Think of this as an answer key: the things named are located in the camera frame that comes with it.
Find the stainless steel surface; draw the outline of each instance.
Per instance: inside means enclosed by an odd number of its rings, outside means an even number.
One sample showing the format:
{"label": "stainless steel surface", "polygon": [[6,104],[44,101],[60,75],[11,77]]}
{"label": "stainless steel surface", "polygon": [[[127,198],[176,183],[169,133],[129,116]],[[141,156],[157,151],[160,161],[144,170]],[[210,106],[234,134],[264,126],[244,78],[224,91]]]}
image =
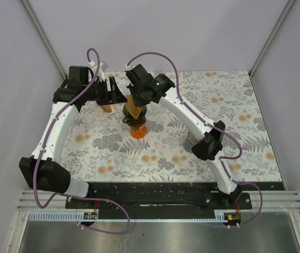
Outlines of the stainless steel surface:
{"label": "stainless steel surface", "polygon": [[65,79],[67,77],[67,72],[65,71],[60,59],[56,55],[54,48],[50,44],[49,39],[47,38],[47,36],[43,30],[41,22],[38,20],[38,17],[36,16],[36,13],[35,13],[34,9],[32,8],[29,0],[20,0],[20,1],[23,5],[24,9],[26,10],[30,20],[32,21],[34,27],[36,28],[36,31],[37,31],[38,35],[40,36],[45,48],[47,49],[51,59],[53,60],[57,69],[59,70],[60,75],[62,76],[63,79]]}
{"label": "stainless steel surface", "polygon": [[270,45],[273,43],[273,41],[274,41],[275,37],[277,36],[280,28],[282,27],[282,24],[286,20],[289,12],[293,8],[296,1],[297,0],[288,0],[288,2],[286,3],[286,6],[282,10],[282,12],[280,14],[280,17],[277,19],[272,31],[270,32],[270,34],[268,36],[268,39],[266,40],[261,52],[259,53],[259,56],[257,57],[255,63],[253,64],[253,67],[249,71],[249,76],[251,78],[253,78],[253,76],[255,75],[257,69],[259,68],[260,63],[264,59],[266,53],[268,52],[268,49],[269,49]]}
{"label": "stainless steel surface", "polygon": [[[253,214],[245,213],[250,219]],[[97,223],[122,230],[122,223]],[[106,235],[75,222],[29,221],[20,252],[300,252],[286,213],[262,213],[250,226],[226,229],[200,223],[136,223],[130,233]]]}

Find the gray leaf pattern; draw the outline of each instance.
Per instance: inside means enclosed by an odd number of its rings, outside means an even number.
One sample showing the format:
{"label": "gray leaf pattern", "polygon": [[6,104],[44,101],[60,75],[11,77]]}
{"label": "gray leaf pattern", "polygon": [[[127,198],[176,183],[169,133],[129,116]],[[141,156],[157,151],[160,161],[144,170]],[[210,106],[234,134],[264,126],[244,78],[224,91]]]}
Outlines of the gray leaf pattern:
{"label": "gray leaf pattern", "polygon": [[127,153],[127,154],[133,154],[135,155],[136,153],[140,154],[142,150],[146,150],[149,148],[149,142],[146,141],[145,139],[143,140],[131,140],[127,141],[124,143],[124,146],[120,149],[120,152]]}
{"label": "gray leaf pattern", "polygon": [[[174,72],[164,73],[175,81]],[[124,72],[115,76],[124,95],[129,84]],[[222,120],[226,131],[243,147],[238,160],[227,161],[240,181],[280,181],[280,173],[246,71],[181,71],[180,91],[211,119]],[[122,123],[123,104],[107,115],[95,103],[82,106],[70,127],[61,164],[72,176],[85,181],[214,181],[206,162],[185,151],[187,128],[167,109],[151,103],[146,114],[147,135],[136,140]],[[226,156],[236,156],[238,147],[224,136]]]}

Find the white arm segment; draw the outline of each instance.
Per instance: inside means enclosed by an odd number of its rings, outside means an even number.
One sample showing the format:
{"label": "white arm segment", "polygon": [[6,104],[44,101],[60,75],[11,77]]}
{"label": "white arm segment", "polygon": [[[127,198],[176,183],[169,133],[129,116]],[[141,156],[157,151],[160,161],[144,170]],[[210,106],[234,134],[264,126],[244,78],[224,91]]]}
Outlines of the white arm segment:
{"label": "white arm segment", "polygon": [[[214,121],[202,114],[194,105],[188,102],[184,97],[183,100],[209,124],[214,124]],[[166,92],[166,96],[159,100],[159,104],[171,112],[173,112],[179,120],[181,120],[187,128],[192,131],[198,140],[205,137],[205,133],[212,130],[211,127],[205,126],[195,115],[193,115],[178,99],[177,89],[170,88]]]}
{"label": "white arm segment", "polygon": [[[203,117],[206,121],[206,123],[214,124],[214,121],[204,114],[202,114],[197,108],[195,108],[189,101],[187,101],[184,97],[183,100],[185,103],[187,103],[195,112],[197,112],[201,117]],[[162,97],[159,100],[159,104],[163,107],[167,108],[171,112],[173,112],[179,120],[181,120],[190,131],[195,135],[195,137],[198,140],[201,140],[205,137],[205,133],[209,133],[212,128],[209,126],[204,125],[195,115],[193,115],[183,104],[180,103],[180,100],[178,99],[177,89],[176,88],[170,88],[166,92],[166,96]],[[217,155],[215,156],[215,160],[206,160],[206,163],[208,167],[211,169],[217,183],[218,183],[218,189],[226,194],[230,194],[235,190],[237,187],[236,183],[232,182],[228,179],[228,176],[226,175],[219,157],[223,156],[223,152],[219,151]],[[231,176],[230,169],[228,168],[227,163],[225,162],[225,166]]]}
{"label": "white arm segment", "polygon": [[[233,181],[228,179],[227,174],[225,173],[225,170],[223,169],[219,157],[224,156],[224,153],[221,151],[219,151],[216,156],[215,156],[215,160],[211,161],[211,160],[206,160],[206,163],[208,165],[208,167],[211,169],[215,179],[217,180],[218,183],[218,189],[219,191],[225,193],[225,194],[230,194],[231,192],[233,192],[235,190],[235,188],[237,187],[236,183],[234,183]],[[223,161],[226,169],[229,173],[230,176],[231,172],[230,169],[227,165],[227,162]]]}
{"label": "white arm segment", "polygon": [[[49,129],[49,126],[53,119],[55,118],[56,114],[63,108],[67,103],[65,102],[58,102],[53,104],[51,116],[49,118],[48,124],[44,130],[42,138],[38,143],[36,149],[33,151],[32,155],[37,158],[40,150],[42,150],[42,143],[45,138],[45,135]],[[53,129],[49,135],[48,141],[45,147],[45,153],[43,153],[41,160],[46,160],[47,158],[51,158],[52,161],[61,164],[61,155],[62,150],[64,147],[64,143],[69,133],[69,129],[73,123],[73,121],[78,116],[78,110],[75,105],[70,105],[59,117],[59,120],[56,121],[54,124]],[[67,191],[64,194],[71,195],[71,196],[78,196],[78,197],[86,197],[88,193],[89,184],[78,180],[76,178],[71,177],[70,184]]]}
{"label": "white arm segment", "polygon": [[[59,112],[61,108],[63,108],[67,103],[65,102],[58,102],[53,104],[51,115],[48,121],[48,124],[44,130],[42,138],[38,143],[36,149],[33,151],[32,155],[37,158],[40,150],[42,149],[42,143],[44,141],[45,135],[49,129],[49,126],[53,119],[55,118],[56,114]],[[49,135],[48,141],[46,143],[46,152],[43,153],[41,160],[46,160],[47,158],[51,158],[54,162],[58,164],[61,163],[61,155],[62,150],[64,147],[64,143],[69,133],[69,129],[78,116],[78,110],[74,105],[70,105],[61,115],[59,120],[56,121],[54,124],[53,129]]]}

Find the cable clip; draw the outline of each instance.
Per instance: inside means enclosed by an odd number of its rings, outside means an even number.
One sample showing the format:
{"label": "cable clip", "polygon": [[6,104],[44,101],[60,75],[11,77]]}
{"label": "cable clip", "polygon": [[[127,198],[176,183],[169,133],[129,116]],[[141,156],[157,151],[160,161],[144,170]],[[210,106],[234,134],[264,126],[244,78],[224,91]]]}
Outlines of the cable clip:
{"label": "cable clip", "polygon": [[56,117],[56,115],[54,116],[53,120],[59,120],[60,118],[59,117]]}
{"label": "cable clip", "polygon": [[125,71],[130,71],[131,69],[133,69],[133,67],[125,65]]}
{"label": "cable clip", "polygon": [[95,67],[97,64],[94,61],[89,62],[91,68]]}

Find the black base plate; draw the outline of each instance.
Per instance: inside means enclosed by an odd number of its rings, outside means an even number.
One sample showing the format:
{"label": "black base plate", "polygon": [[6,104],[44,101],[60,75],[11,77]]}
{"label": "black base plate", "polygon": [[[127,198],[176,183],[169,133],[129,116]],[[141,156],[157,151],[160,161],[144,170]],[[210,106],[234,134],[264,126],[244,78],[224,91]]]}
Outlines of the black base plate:
{"label": "black base plate", "polygon": [[[209,183],[90,183],[88,197],[116,201],[131,219],[209,219],[214,218],[214,210],[235,210],[237,203],[241,209],[251,209],[248,193],[228,205],[223,194],[211,193],[213,187]],[[94,205],[94,201],[72,198],[65,207],[94,209]],[[125,219],[111,203],[100,201],[98,209],[100,219]]]}

